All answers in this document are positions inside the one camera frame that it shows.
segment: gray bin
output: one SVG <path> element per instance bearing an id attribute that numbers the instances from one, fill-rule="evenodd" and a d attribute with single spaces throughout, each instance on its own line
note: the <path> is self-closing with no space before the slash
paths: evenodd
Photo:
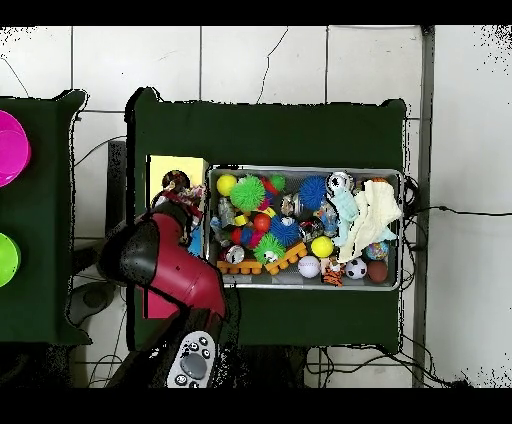
<path id="1" fill-rule="evenodd" d="M 208 171 L 207 181 L 210 187 L 210 199 L 208 210 L 205 216 L 205 255 L 207 260 L 215 265 L 219 256 L 221 247 L 210 237 L 210 219 L 217 215 L 219 193 L 216 190 L 217 179 L 223 174 L 232 174 L 237 178 L 247 174 L 255 176 L 271 176 L 276 173 L 284 175 L 286 178 L 286 193 L 296 193 L 302 180 L 310 175 L 329 176 L 335 171 L 344 171 L 358 178 L 385 178 L 394 188 L 395 198 L 400 210 L 403 210 L 403 176 L 399 171 L 392 169 L 352 169 L 352 168 L 294 168 L 294 167 L 270 167 L 270 166 L 238 166 L 238 169 L 226 169 L 226 167 L 213 166 Z M 274 205 L 280 205 L 282 196 L 277 196 Z M 279 206 L 274 206 L 276 213 L 279 213 Z M 391 223 L 390 229 L 398 235 L 398 239 L 390 243 L 389 255 L 387 258 L 388 277 L 386 281 L 380 284 L 372 283 L 367 277 L 358 280 L 351 280 L 343 277 L 343 286 L 336 287 L 331 284 L 322 283 L 320 275 L 315 278 L 304 278 L 297 270 L 297 264 L 292 264 L 288 268 L 279 271 L 272 276 L 263 268 L 259 275 L 225 274 L 223 276 L 225 287 L 238 288 L 258 288 L 258 289 L 300 289 L 300 290 L 364 290 L 364 291 L 389 291 L 398 287 L 402 279 L 402 239 L 403 239 L 403 219 Z M 308 254 L 311 254 L 310 243 L 307 244 Z"/>

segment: magenta bowl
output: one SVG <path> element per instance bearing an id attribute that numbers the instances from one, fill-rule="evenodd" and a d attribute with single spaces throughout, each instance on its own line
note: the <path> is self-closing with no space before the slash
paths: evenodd
<path id="1" fill-rule="evenodd" d="M 0 187 L 11 183 L 30 161 L 31 149 L 21 124 L 0 111 Z"/>

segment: green cloth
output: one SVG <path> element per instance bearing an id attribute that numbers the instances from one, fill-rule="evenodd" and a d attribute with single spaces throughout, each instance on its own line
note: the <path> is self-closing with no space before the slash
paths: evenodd
<path id="1" fill-rule="evenodd" d="M 149 88 L 131 100 L 135 101 L 137 213 L 145 208 L 149 154 L 202 157 L 211 165 L 402 169 L 406 108 L 401 100 L 382 106 L 171 103 L 158 101 Z M 398 350 L 398 290 L 239 292 L 240 344 L 380 343 L 391 352 Z M 135 296 L 139 348 L 159 322 L 142 318 L 138 290 Z M 233 289 L 227 290 L 226 297 L 236 311 Z"/>
<path id="2" fill-rule="evenodd" d="M 69 130 L 83 91 L 53 100 L 0 98 L 32 149 L 27 168 L 0 188 L 0 232 L 14 239 L 21 266 L 0 288 L 0 341 L 86 344 L 65 316 L 71 271 Z"/>

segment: yellow ball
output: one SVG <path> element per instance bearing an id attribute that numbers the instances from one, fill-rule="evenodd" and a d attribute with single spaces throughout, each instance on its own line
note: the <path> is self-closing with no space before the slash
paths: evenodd
<path id="1" fill-rule="evenodd" d="M 222 196 L 229 196 L 231 189 L 236 184 L 236 178 L 233 175 L 224 174 L 217 180 L 217 190 Z"/>
<path id="2" fill-rule="evenodd" d="M 334 250 L 334 245 L 329 237 L 320 236 L 311 243 L 313 254 L 319 258 L 327 258 Z"/>

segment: green bowl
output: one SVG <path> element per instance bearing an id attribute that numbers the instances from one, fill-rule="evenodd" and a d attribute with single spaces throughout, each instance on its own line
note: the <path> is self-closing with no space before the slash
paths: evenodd
<path id="1" fill-rule="evenodd" d="M 20 267 L 21 253 L 18 245 L 0 233 L 0 287 L 12 280 Z"/>

